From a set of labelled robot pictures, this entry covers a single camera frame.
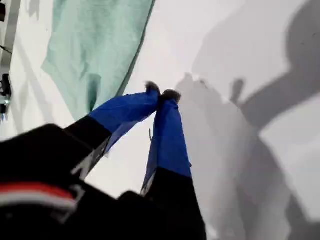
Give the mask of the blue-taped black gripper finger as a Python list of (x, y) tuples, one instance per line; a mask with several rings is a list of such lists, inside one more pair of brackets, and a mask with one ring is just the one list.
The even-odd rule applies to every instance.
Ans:
[(159, 98), (141, 192), (155, 208), (155, 229), (161, 238), (205, 238), (178, 107), (180, 98), (171, 89)]
[(64, 149), (68, 155), (78, 151), (79, 158), (92, 152), (108, 154), (121, 137), (157, 110), (160, 97), (159, 87), (148, 81), (143, 92), (108, 100), (63, 130)]

